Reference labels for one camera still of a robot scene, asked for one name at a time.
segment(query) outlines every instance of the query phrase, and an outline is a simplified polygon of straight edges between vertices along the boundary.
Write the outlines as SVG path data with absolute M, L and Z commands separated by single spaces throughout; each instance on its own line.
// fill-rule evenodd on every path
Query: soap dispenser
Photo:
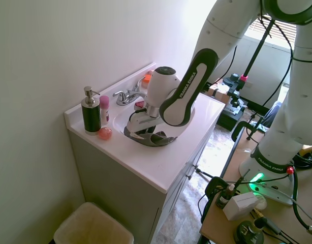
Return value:
M 99 99 L 93 98 L 93 91 L 90 86 L 84 88 L 86 98 L 81 101 L 81 110 L 83 112 L 85 131 L 89 135 L 97 135 L 101 128 L 101 112 Z

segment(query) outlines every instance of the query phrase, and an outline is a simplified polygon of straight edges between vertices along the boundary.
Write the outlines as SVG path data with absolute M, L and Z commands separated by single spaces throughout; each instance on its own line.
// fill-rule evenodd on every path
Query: pink bottle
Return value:
M 109 107 L 110 107 L 110 99 L 108 96 L 100 97 L 100 108 L 101 108 L 101 117 L 102 124 L 106 125 L 109 122 Z

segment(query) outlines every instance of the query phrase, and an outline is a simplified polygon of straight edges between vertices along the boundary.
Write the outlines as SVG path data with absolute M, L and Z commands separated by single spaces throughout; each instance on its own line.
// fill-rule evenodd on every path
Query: white box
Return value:
M 229 221 L 238 220 L 248 215 L 258 203 L 259 199 L 253 192 L 248 192 L 232 197 L 223 211 Z

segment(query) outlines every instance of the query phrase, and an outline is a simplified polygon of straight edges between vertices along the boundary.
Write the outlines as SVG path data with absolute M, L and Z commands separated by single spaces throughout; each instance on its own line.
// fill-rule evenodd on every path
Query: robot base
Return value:
M 263 168 L 260 164 L 256 162 L 255 159 L 249 158 L 246 161 L 242 162 L 239 166 L 239 172 L 241 175 L 245 175 L 245 173 L 250 170 L 244 180 L 246 181 L 256 181 L 257 178 L 260 177 L 262 180 L 269 180 L 269 179 L 276 179 L 281 178 L 284 175 L 283 174 L 277 174 L 274 172 L 271 172 L 265 168 Z M 290 198 L 286 197 L 285 195 L 276 192 L 273 189 L 277 189 L 288 196 L 293 196 L 293 187 L 294 187 L 294 179 L 292 176 L 286 177 L 284 179 L 274 180 L 270 182 L 263 182 L 260 185 L 255 184 L 247 184 L 248 188 L 253 192 L 258 192 L 262 194 L 265 197 L 268 197 L 272 200 L 275 200 L 277 202 L 286 204 L 286 205 L 292 205 L 293 202 Z

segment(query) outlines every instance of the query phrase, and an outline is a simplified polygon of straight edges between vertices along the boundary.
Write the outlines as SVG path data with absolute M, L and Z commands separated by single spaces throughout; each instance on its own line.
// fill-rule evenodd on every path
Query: white wall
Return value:
M 244 36 L 238 44 L 234 63 L 226 76 L 230 76 L 232 73 L 239 75 L 244 73 L 258 43 L 259 40 Z M 213 83 L 226 72 L 232 57 L 233 52 L 217 67 L 210 77 L 210 82 Z M 262 105 L 277 88 L 287 70 L 289 60 L 288 49 L 265 43 L 248 74 L 248 82 L 251 83 L 251 87 L 244 86 L 240 91 L 241 96 Z M 266 104 L 267 108 L 271 108 L 278 99 L 278 95 L 279 91 Z
M 182 77 L 213 2 L 0 0 L 0 243 L 48 243 L 84 201 L 63 118 L 83 88 Z

